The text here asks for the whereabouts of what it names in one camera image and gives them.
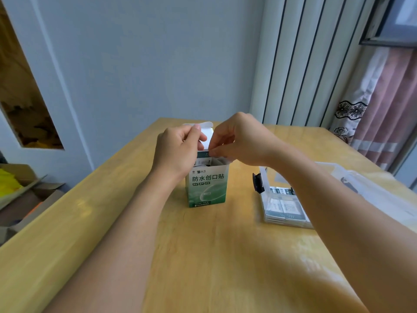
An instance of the forearm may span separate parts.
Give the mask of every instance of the forearm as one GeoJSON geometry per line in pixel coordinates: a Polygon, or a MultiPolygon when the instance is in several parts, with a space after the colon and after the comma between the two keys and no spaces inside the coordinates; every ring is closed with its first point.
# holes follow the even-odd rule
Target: forearm
{"type": "Polygon", "coordinates": [[[138,312],[154,254],[159,215],[171,185],[150,174],[96,249],[46,312],[138,312]]]}
{"type": "Polygon", "coordinates": [[[367,308],[417,311],[417,235],[294,148],[281,145],[272,158],[367,308]]]}

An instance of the radiator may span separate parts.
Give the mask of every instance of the radiator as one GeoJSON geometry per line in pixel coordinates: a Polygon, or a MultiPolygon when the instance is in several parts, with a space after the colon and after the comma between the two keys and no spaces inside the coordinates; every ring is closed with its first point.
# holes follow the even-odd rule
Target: radiator
{"type": "Polygon", "coordinates": [[[265,0],[250,113],[328,128],[375,0],[265,0]]]}

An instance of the tabletop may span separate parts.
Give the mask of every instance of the tabletop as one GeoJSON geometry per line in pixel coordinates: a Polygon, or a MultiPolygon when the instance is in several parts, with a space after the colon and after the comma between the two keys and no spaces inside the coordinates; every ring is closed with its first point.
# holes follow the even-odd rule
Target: tabletop
{"type": "MultiPolygon", "coordinates": [[[[0,248],[0,312],[41,312],[151,168],[160,118],[0,248]]],[[[267,126],[315,161],[417,196],[323,128],[267,126]]],[[[161,214],[143,312],[367,312],[314,230],[266,224],[252,173],[230,165],[226,203],[189,208],[185,181],[161,214]]]]}

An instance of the clear plastic container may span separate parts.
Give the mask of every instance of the clear plastic container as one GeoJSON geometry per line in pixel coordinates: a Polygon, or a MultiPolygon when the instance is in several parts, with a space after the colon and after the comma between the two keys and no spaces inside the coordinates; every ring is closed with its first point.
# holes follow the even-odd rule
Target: clear plastic container
{"type": "MultiPolygon", "coordinates": [[[[417,208],[411,203],[393,195],[356,171],[348,171],[336,163],[318,162],[318,164],[388,216],[405,226],[417,224],[417,208]]],[[[272,168],[259,167],[259,171],[260,175],[254,175],[253,178],[254,185],[257,178],[258,188],[264,189],[261,197],[265,221],[279,225],[313,228],[288,182],[272,168]]]]}

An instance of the open cardboard box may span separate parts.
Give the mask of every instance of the open cardboard box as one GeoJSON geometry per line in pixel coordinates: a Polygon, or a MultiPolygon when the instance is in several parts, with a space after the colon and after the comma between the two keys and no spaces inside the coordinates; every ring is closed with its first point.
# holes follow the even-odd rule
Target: open cardboard box
{"type": "Polygon", "coordinates": [[[63,183],[42,182],[33,170],[24,164],[3,163],[0,168],[13,174],[24,186],[18,191],[0,197],[0,245],[49,208],[64,192],[63,183]]]}

